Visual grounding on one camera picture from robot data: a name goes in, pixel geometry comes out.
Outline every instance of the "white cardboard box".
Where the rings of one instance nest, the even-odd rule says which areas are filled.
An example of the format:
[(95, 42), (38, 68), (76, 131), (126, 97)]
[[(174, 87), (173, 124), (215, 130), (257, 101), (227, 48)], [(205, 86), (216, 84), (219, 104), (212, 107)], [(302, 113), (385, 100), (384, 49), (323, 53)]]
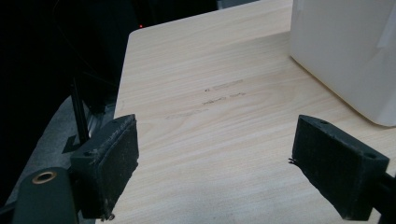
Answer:
[(396, 125), (396, 0), (294, 0), (290, 55), (367, 119)]

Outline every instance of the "wood grain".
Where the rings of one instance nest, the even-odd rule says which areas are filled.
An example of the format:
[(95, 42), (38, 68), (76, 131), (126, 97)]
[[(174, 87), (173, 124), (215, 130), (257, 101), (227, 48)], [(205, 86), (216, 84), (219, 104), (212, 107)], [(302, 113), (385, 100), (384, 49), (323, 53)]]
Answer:
[(390, 157), (395, 174), (396, 129), (289, 56), (291, 5), (260, 1), (131, 34), (115, 117), (136, 114), (140, 158), (113, 223), (343, 223), (288, 164), (300, 114)]

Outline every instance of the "wooden table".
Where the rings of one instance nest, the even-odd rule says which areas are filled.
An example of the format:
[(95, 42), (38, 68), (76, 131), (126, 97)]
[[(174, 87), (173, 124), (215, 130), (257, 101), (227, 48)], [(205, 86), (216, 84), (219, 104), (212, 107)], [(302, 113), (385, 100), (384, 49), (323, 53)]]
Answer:
[(300, 114), (390, 157), (395, 174), (396, 129), (289, 56), (291, 6), (260, 1), (130, 35), (115, 117), (136, 114), (140, 158), (112, 223), (343, 223), (288, 164)]

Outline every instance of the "dark background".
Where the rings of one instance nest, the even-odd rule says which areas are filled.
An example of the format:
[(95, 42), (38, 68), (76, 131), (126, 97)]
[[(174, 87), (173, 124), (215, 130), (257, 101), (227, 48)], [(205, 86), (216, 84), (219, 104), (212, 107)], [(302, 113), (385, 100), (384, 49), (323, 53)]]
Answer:
[(72, 78), (101, 113), (117, 96), (129, 33), (216, 9), (216, 0), (0, 1), (0, 206)]

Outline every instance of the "black metal rod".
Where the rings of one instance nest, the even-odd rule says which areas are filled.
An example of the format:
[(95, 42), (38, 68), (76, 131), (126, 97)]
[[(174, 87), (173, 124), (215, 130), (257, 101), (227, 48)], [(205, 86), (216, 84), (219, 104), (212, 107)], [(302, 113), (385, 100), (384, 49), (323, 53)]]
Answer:
[(379, 223), (396, 223), (396, 179), (384, 174), (369, 191), (369, 200), (382, 215)]
[(78, 128), (79, 144), (83, 145), (90, 139), (90, 135), (88, 133), (88, 124), (87, 119), (85, 118), (84, 105), (82, 103), (82, 99), (79, 96), (78, 84), (75, 77), (73, 77), (71, 85), (71, 96)]

